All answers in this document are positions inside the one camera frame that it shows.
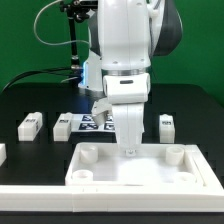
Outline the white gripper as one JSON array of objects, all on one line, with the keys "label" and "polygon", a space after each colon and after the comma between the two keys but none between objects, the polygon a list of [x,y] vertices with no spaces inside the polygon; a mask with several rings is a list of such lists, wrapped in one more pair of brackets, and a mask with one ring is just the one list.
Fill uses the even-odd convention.
[{"label": "white gripper", "polygon": [[135,157],[144,132],[144,104],[113,105],[112,116],[119,148],[127,157]]}]

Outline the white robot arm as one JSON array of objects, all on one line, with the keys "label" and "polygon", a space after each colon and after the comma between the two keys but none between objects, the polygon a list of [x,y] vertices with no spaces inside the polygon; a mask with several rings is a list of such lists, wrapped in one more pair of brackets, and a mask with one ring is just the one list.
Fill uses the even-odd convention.
[{"label": "white robot arm", "polygon": [[174,0],[80,0],[88,11],[90,50],[79,87],[100,99],[96,123],[113,116],[116,141],[136,154],[144,131],[144,104],[150,92],[151,59],[171,53],[182,37]]}]

